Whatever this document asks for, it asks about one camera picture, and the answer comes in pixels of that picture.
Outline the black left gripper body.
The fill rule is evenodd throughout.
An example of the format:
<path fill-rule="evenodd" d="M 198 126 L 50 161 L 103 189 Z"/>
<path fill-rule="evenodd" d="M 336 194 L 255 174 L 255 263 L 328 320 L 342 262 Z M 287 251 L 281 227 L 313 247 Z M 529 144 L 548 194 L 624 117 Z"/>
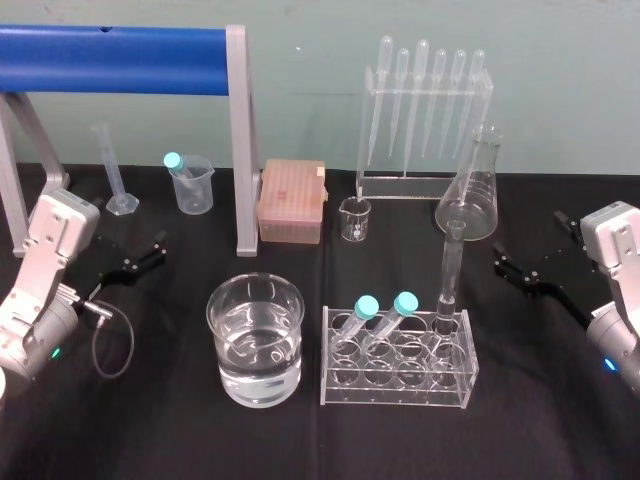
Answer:
<path fill-rule="evenodd" d="M 68 267 L 68 286 L 83 300 L 92 299 L 106 286 L 128 279 L 126 250 L 104 236 L 95 237 Z"/>

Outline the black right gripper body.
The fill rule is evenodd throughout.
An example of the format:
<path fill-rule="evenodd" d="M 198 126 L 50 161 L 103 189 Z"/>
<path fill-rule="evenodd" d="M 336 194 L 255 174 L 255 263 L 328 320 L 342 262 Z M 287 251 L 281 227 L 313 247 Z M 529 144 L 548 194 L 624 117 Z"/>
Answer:
<path fill-rule="evenodd" d="M 583 327 L 608 303 L 608 284 L 582 246 L 557 249 L 542 261 L 542 291 L 554 297 Z"/>

